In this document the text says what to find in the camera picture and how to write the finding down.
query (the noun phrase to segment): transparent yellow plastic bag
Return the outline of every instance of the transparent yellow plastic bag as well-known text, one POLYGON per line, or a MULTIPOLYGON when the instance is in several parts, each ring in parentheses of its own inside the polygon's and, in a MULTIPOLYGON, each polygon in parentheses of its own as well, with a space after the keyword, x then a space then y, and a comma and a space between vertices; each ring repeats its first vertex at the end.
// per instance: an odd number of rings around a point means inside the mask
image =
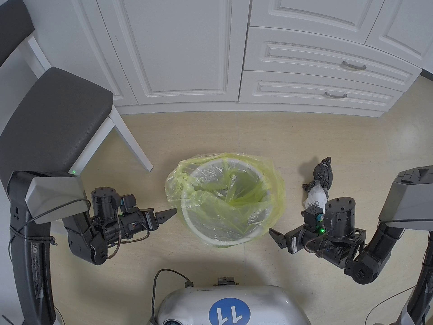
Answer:
POLYGON ((219 247, 268 232, 286 204, 272 160, 236 153, 181 161, 165 181, 165 194, 198 237, 219 247))

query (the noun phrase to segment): logo on robot arm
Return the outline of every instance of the logo on robot arm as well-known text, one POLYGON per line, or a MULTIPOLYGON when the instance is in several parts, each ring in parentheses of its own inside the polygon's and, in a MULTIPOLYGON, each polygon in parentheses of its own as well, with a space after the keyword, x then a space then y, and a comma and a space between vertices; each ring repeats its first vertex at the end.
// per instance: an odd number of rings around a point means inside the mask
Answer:
POLYGON ((221 299, 209 310, 209 321, 212 325, 247 325, 251 311, 247 304, 232 297, 221 299))

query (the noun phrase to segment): chair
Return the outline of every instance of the chair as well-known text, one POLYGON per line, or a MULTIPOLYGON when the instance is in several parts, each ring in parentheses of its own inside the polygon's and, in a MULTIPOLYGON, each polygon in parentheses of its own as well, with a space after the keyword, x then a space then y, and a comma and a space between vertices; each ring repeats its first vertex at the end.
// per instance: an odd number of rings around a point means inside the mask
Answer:
POLYGON ((15 170, 80 174, 113 128, 150 171, 152 164, 113 106, 111 91, 51 67, 33 31, 22 0, 8 0, 0 6, 0 66, 25 41, 45 69, 0 136, 3 187, 6 189, 15 170))

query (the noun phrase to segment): silver handle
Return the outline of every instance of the silver handle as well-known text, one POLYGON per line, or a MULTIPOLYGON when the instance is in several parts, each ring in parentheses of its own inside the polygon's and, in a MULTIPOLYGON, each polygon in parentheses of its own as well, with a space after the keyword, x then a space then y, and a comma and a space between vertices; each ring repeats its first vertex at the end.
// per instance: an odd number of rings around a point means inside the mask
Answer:
POLYGON ((356 65, 352 65, 349 64, 347 61, 343 60, 343 65, 347 66, 348 68, 354 68, 355 70, 366 70, 367 66, 363 65, 363 66, 356 66, 356 65))
POLYGON ((332 95, 332 94, 328 93, 327 91, 325 91, 325 95, 326 95, 326 96, 329 96, 330 98, 334 98, 334 99, 344 99, 344 98, 347 97, 347 94, 346 94, 346 93, 344 93, 344 94, 341 95, 341 96, 338 96, 338 95, 332 95))

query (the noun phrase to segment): white robot body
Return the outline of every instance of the white robot body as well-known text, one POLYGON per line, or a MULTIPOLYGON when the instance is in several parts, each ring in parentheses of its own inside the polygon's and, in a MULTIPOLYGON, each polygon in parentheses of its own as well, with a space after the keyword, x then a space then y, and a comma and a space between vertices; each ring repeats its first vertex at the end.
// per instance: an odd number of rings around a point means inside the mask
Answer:
POLYGON ((160 325, 311 325, 289 293, 278 286, 184 288, 168 295, 160 325))

